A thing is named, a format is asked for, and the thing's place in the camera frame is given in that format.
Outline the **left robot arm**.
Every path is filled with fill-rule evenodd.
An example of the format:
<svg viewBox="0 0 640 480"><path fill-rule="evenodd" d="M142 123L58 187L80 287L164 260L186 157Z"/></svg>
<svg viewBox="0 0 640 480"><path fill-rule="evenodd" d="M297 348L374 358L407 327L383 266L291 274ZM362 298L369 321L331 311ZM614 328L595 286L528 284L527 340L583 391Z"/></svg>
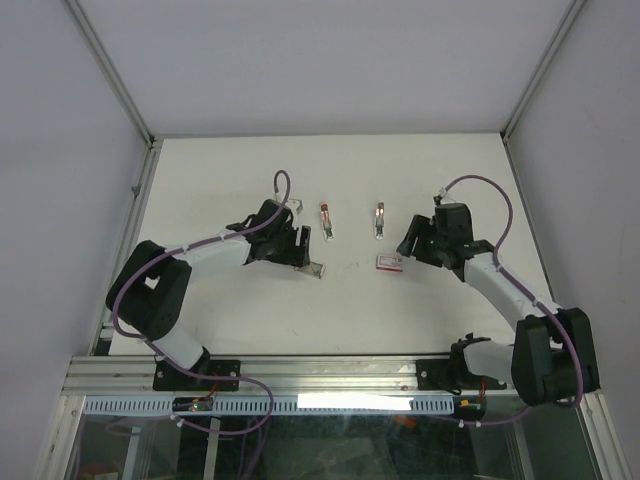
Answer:
<svg viewBox="0 0 640 480"><path fill-rule="evenodd" d="M228 268L257 261L292 268L310 264L311 228L297 224L302 202L268 199L256 214L226 226L216 242L197 241L174 253L151 240L139 243L116 277L105 304L117 318L161 350L159 390L235 391L228 362L215 361L181 325L187 289Z"/></svg>

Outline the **red white staple box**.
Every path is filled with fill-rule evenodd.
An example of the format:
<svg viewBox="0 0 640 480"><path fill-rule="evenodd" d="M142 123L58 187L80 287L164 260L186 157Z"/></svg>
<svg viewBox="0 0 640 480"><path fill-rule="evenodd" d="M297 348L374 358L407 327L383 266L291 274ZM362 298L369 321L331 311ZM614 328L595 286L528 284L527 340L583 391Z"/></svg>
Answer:
<svg viewBox="0 0 640 480"><path fill-rule="evenodd" d="M376 259L376 269L388 272L403 272L403 258L397 255L378 255Z"/></svg>

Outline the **white mini stapler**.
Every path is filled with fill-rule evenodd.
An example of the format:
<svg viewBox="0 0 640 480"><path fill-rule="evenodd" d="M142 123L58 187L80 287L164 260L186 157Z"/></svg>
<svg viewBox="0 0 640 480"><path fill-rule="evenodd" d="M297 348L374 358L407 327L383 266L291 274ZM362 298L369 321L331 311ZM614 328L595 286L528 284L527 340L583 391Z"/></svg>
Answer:
<svg viewBox="0 0 640 480"><path fill-rule="evenodd" d="M384 203L378 202L374 214L374 238L376 240L382 240L384 238L384 211Z"/></svg>

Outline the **pink mini stapler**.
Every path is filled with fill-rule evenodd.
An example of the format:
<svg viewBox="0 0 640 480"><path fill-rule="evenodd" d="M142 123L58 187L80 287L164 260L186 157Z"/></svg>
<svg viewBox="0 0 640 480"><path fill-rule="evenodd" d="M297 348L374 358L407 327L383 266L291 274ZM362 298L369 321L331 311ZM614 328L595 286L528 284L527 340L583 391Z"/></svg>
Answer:
<svg viewBox="0 0 640 480"><path fill-rule="evenodd" d="M326 202L321 202L319 208L324 239L327 242L332 242L335 239L335 236L328 204Z"/></svg>

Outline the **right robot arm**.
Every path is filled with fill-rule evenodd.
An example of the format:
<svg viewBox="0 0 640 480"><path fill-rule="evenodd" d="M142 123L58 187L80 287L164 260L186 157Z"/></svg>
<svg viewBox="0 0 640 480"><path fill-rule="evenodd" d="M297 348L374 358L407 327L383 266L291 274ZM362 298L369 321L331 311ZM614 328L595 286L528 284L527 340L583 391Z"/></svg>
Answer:
<svg viewBox="0 0 640 480"><path fill-rule="evenodd" d="M530 407L571 402L599 389L588 315L535 295L501 264L490 242L475 239L465 204L438 205L431 217L414 215L396 251L452 272L481 294L515 334L509 345L472 333L458 339L447 362L428 373L434 385L457 393L492 379L514 387Z"/></svg>

